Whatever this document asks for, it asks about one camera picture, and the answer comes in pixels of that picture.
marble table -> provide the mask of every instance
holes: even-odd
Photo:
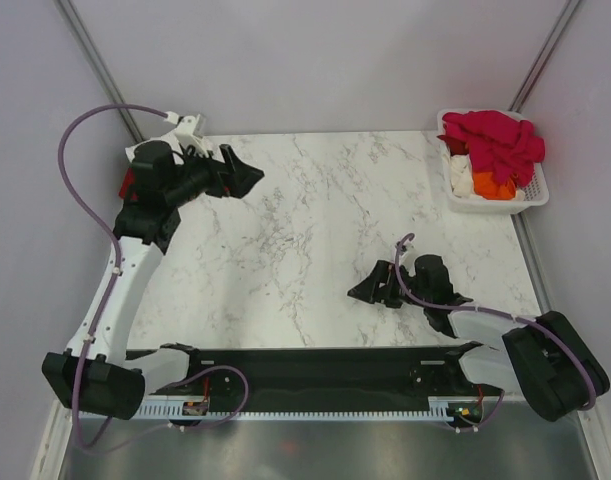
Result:
[[[347,297],[395,243],[441,255],[457,291],[514,313],[538,305],[509,216],[447,209],[435,133],[213,137],[265,171],[245,199],[201,196],[152,277],[129,348],[418,346],[458,342],[420,308]]]

plastic basket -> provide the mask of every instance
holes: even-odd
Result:
[[[449,112],[455,113],[467,113],[467,112],[478,112],[481,109],[473,108],[447,108],[438,112],[438,130],[442,135],[445,133],[443,126],[443,115]],[[515,120],[526,120],[525,117],[514,112],[505,112],[503,110],[497,110],[505,115],[512,117]],[[445,193],[447,194],[447,204],[449,209],[453,212],[461,213],[501,213],[505,215],[513,215],[520,213],[529,207],[538,207],[544,205],[549,200],[549,190],[547,190],[547,184],[545,183],[545,176],[543,175],[543,168],[539,163],[534,165],[534,177],[527,187],[524,187],[525,200],[485,200],[478,198],[460,198],[454,195],[452,191],[452,184],[450,182],[450,169],[449,169],[449,150],[445,142],[440,142],[440,153],[441,162],[443,164],[443,177],[445,179]]]

laundry basket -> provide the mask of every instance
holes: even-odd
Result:
[[[445,127],[443,125],[443,115],[450,112],[455,113],[467,113],[467,112],[478,112],[472,108],[447,108],[438,112],[438,131],[442,135],[445,133]],[[514,112],[504,112],[498,110],[505,115],[510,116],[515,120],[526,120],[525,117]],[[544,205],[549,200],[549,190],[547,190],[547,184],[545,183],[545,176],[543,175],[543,168],[539,163],[534,165],[534,177],[527,187],[523,187],[525,191],[525,200],[486,200],[478,198],[460,198],[454,195],[452,191],[452,184],[450,182],[450,169],[449,169],[449,149],[445,142],[440,142],[440,153],[441,162],[443,163],[443,177],[445,179],[445,193],[447,194],[447,204],[449,209],[453,212],[462,213],[502,213],[505,215],[513,215],[520,213],[526,208],[537,207]]]

white wall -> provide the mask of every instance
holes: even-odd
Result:
[[[436,128],[441,108],[507,108],[565,1],[73,3],[128,101],[232,134]]]
[[[528,214],[547,286],[611,378],[611,0],[585,2],[523,113],[547,146]]]
[[[43,356],[80,324],[109,252],[56,165],[67,124],[103,103],[51,0],[0,0],[0,480],[29,474],[55,398]],[[128,144],[108,113],[67,149],[72,180],[108,219]]]

gray floor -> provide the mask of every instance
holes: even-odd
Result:
[[[150,425],[116,422],[100,447]],[[86,433],[97,426],[86,421]],[[548,423],[519,404],[503,405],[477,434],[420,423],[247,421],[195,433],[165,429],[106,457],[72,450],[69,468],[63,478],[75,480],[596,479],[576,417]]]

